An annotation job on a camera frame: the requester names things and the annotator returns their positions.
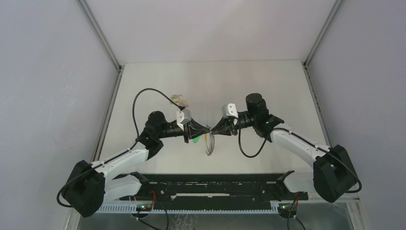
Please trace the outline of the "metal chain keyring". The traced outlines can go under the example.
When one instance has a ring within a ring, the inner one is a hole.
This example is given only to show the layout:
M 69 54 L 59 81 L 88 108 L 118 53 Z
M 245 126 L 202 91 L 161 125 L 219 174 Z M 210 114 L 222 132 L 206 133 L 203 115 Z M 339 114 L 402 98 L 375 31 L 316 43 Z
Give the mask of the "metal chain keyring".
M 211 127 L 209 125 L 206 125 L 206 128 L 208 129 L 208 133 L 204 135 L 205 139 L 205 144 L 206 144 L 206 155 L 211 156 L 213 151 L 214 151 L 214 146 L 215 146 L 215 136 L 211 132 Z

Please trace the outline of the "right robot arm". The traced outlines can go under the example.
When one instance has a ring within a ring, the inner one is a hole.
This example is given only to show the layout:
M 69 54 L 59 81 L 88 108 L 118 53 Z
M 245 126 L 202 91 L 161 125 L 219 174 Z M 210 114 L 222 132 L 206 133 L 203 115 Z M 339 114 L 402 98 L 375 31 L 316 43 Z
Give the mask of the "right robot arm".
M 312 173 L 287 172 L 277 185 L 277 195 L 290 199 L 295 193 L 316 192 L 322 199 L 334 203 L 344 194 L 362 190 L 347 150 L 319 144 L 289 127 L 272 115 L 259 93 L 246 96 L 247 110 L 239 112 L 233 103 L 222 107 L 221 120 L 211 129 L 212 135 L 241 136 L 244 128 L 253 128 L 265 141 L 293 153 L 312 169 Z

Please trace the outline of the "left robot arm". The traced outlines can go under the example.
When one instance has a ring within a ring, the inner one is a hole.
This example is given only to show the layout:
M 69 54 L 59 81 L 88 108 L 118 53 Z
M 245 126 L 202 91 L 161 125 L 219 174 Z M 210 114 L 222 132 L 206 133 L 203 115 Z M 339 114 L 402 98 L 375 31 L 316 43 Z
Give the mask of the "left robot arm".
M 124 196 L 143 200 L 149 195 L 149 186 L 137 176 L 118 178 L 118 175 L 157 155 L 163 147 L 163 138 L 183 137 L 188 142 L 207 133 L 210 128 L 194 121 L 187 109 L 178 111 L 172 122 L 168 122 L 161 111 L 154 111 L 131 147 L 103 160 L 76 163 L 56 200 L 63 207 L 75 209 L 84 218 L 93 215 L 104 202 Z

